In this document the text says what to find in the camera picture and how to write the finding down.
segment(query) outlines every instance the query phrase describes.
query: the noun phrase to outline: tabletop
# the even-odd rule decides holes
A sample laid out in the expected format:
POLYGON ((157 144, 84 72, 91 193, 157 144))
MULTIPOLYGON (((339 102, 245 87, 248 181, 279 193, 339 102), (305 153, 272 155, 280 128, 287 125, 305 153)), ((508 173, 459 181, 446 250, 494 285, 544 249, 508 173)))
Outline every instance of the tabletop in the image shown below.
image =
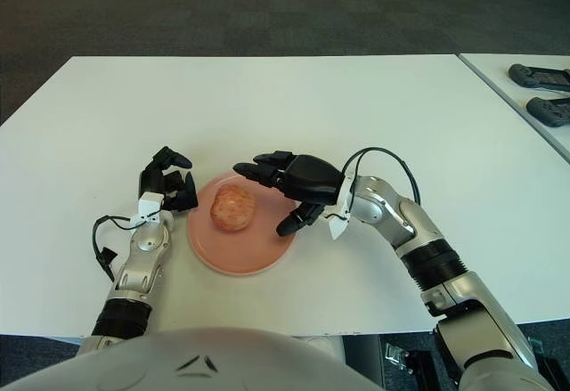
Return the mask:
POLYGON ((523 117, 548 143, 570 162, 570 126, 545 126, 526 110, 533 97, 546 100, 560 99, 570 93, 553 93, 541 89, 524 88, 509 78, 509 68, 520 63, 534 68, 569 69, 570 56, 523 54, 461 54, 468 64, 493 90, 523 117))
MULTIPOLYGON (((399 154, 422 205, 516 322, 570 316, 570 168, 453 55, 306 58, 75 57, 0 127, 0 333, 84 336, 110 288, 91 229, 136 211, 138 175, 162 146, 197 187, 262 152, 341 167, 365 146, 399 154)), ((361 174, 411 196, 390 158, 361 174)), ((175 220, 149 331, 248 327, 289 335, 429 330, 435 320, 389 245, 317 222, 248 277, 217 273, 175 220)), ((128 232, 100 231, 126 258, 128 232)))

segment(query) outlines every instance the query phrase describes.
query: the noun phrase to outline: black cable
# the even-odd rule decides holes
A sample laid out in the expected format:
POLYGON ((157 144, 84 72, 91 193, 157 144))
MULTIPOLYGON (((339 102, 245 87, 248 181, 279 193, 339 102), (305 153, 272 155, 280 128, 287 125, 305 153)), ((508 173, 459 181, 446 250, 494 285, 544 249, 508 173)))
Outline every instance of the black cable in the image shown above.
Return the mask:
POLYGON ((351 185, 351 191, 352 191, 352 197, 350 199, 350 206, 348 208, 348 211, 350 211, 353 207, 354 204, 354 197, 355 197, 355 190, 354 187, 356 186, 356 178, 358 176, 358 167, 360 166, 360 162, 362 161, 362 158, 364 157, 365 154, 367 154, 370 151, 378 151, 378 152, 382 152, 382 153, 386 153, 387 155, 391 156, 392 158, 394 158, 396 161, 398 161, 398 163, 402 166, 403 171, 405 172, 405 174, 408 176, 408 178, 410 179, 410 184, 411 184, 411 191, 413 192, 413 199, 416 202, 416 204, 420 205, 421 203, 421 198, 419 196, 419 187, 418 187, 418 183, 416 182, 415 177, 413 176, 413 174, 411 173, 410 168, 408 167, 408 165, 400 158, 398 157, 395 153, 393 153, 392 151, 389 151, 388 149, 384 149, 384 148, 378 148, 378 147, 370 147, 370 148, 364 148, 364 149, 360 149, 359 151, 357 151, 356 153, 354 153, 345 163, 345 165, 342 167, 342 174, 344 174, 346 172, 346 170, 348 169, 348 166, 350 166, 350 164, 354 161, 354 159, 356 157, 359 157, 358 160, 356 161, 356 168, 354 169, 354 181, 351 185))
MULTIPOLYGON (((155 211, 154 213, 150 213, 149 215, 147 215, 147 217, 154 216, 159 212, 160 212, 160 210, 155 211)), ((135 226, 130 226, 127 228, 125 226, 120 225, 117 222, 117 220, 129 222, 131 219, 129 219, 128 217, 124 217, 124 216, 102 216, 102 217, 99 217, 97 220, 95 220, 95 223, 93 225, 93 233, 91 235, 91 242, 93 244, 93 250, 95 252, 95 258, 97 259, 97 262, 101 266, 102 270, 110 278, 110 280, 115 282, 115 276, 113 275, 113 272, 110 269, 110 260, 105 257, 103 251, 99 250, 99 247, 97 246, 97 239, 96 239, 97 229, 99 228, 99 225, 104 224, 105 222, 107 222, 109 220, 111 220, 111 222, 114 223, 114 225, 117 226, 117 228, 122 229, 123 231, 131 231, 133 229, 139 228, 139 227, 143 226, 144 224, 146 224, 146 222, 140 222, 139 224, 136 224, 135 226)))

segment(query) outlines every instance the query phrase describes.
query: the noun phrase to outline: robot forearm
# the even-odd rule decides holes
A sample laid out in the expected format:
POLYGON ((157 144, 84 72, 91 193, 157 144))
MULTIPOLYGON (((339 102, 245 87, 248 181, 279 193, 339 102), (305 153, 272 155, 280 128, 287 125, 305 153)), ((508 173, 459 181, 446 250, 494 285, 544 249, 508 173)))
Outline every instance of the robot forearm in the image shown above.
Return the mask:
POLYGON ((354 195, 352 215, 372 225, 394 247, 422 290, 428 311, 445 315, 435 333, 453 379, 459 382, 468 369, 475 371, 476 365, 491 359, 501 365, 497 371, 503 379, 511 374, 517 383, 526 380, 542 387, 529 389, 550 389, 523 333, 419 205, 377 177, 359 177, 354 195))

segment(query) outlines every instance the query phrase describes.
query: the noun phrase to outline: robotic hand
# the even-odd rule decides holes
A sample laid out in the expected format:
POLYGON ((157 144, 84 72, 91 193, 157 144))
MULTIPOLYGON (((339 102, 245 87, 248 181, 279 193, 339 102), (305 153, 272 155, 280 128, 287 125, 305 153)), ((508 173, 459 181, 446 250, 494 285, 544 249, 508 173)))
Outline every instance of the robotic hand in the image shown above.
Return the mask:
POLYGON ((163 171, 171 166, 190 169, 192 163, 165 146, 152 157, 151 163, 141 172, 138 214, 131 217, 129 227, 117 224, 117 219, 128 220, 121 216, 103 216, 95 222, 95 258, 113 281, 113 286, 92 336, 85 340, 78 354, 136 338, 146 331, 153 298, 162 276, 162 264, 171 246, 170 231, 174 223, 171 211, 183 211, 198 206, 190 171, 184 179, 178 170, 163 175, 163 171), (107 220, 133 234, 129 256, 117 278, 110 269, 110 262, 117 254, 108 248, 99 251, 95 241, 97 227, 107 220))
POLYGON ((263 186, 279 189, 287 198, 301 201, 277 226, 281 237, 313 224, 325 206, 337 203, 344 176, 328 162, 285 151, 258 155, 253 160, 256 164, 236 164, 233 170, 263 186))
POLYGON ((428 311, 446 317, 434 330, 436 343, 461 390, 551 389, 520 329, 417 203, 401 197, 382 179, 353 179, 316 157, 276 151, 254 161, 256 165, 240 163, 233 169, 301 201, 278 226, 279 235, 312 224, 325 206, 336 205, 343 206, 339 211, 344 216, 330 216, 348 221, 352 215, 392 245, 422 290, 428 311))

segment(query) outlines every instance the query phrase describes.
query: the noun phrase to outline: pink plate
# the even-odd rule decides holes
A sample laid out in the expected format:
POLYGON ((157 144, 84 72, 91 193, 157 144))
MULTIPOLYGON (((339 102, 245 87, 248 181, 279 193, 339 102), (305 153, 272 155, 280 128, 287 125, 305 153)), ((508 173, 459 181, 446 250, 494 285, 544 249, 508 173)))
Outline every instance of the pink plate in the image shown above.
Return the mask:
POLYGON ((249 275, 275 265, 294 235, 280 237, 275 228, 296 206, 276 189, 251 182, 235 173, 224 173, 198 192, 199 206, 188 214, 188 238, 196 255, 220 273, 249 275), (256 197, 256 212, 247 228, 226 232, 210 218, 210 208, 220 186, 238 184, 256 197))

